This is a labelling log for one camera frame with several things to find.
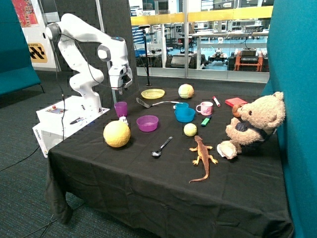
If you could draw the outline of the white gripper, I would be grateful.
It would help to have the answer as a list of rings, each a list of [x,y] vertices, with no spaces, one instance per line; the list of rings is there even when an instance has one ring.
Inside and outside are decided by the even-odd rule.
[[[108,71],[110,86],[113,90],[118,90],[123,94],[122,88],[126,91],[133,82],[132,70],[126,65],[113,65]]]

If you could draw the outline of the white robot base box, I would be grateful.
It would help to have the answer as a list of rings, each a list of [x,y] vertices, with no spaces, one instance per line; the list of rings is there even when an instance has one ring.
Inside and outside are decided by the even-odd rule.
[[[44,157],[50,149],[83,129],[109,108],[95,108],[91,111],[83,97],[71,96],[44,109],[36,111],[39,123],[33,127],[33,133]]]

